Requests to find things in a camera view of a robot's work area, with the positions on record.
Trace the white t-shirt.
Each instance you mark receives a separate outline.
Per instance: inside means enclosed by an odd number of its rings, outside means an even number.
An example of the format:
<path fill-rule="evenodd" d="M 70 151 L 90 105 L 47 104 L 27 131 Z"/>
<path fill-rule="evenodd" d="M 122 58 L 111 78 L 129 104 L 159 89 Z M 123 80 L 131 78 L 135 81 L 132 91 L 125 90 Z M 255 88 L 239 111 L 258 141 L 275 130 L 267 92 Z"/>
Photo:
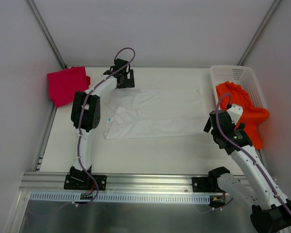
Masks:
<path fill-rule="evenodd" d="M 207 121 L 199 89 L 116 89 L 106 112 L 106 140 L 202 134 Z"/>

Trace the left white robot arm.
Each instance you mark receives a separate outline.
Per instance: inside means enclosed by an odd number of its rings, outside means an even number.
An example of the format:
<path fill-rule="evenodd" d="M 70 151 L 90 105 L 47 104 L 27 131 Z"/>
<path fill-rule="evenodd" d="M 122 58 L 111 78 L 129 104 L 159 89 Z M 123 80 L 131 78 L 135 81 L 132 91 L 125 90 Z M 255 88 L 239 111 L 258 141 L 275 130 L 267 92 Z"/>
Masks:
<path fill-rule="evenodd" d="M 103 73 L 103 78 L 86 91 L 74 96 L 71 121 L 76 129 L 76 157 L 65 177 L 65 190 L 104 191 L 107 176 L 92 175 L 92 143 L 94 131 L 101 119 L 102 98 L 116 89 L 135 87 L 130 61 L 115 58 L 114 65 Z"/>

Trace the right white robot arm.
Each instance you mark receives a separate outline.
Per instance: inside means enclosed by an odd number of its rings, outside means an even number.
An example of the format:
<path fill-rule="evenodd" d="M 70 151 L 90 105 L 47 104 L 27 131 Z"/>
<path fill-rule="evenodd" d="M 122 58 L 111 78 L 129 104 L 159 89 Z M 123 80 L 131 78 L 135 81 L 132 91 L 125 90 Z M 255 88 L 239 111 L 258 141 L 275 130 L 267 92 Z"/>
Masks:
<path fill-rule="evenodd" d="M 245 125 L 235 126 L 242 110 L 210 112 L 204 131 L 236 162 L 250 187 L 244 186 L 225 167 L 209 171 L 207 185 L 213 192 L 228 193 L 250 216 L 258 233 L 291 233 L 291 200 L 274 182 L 259 159 Z"/>

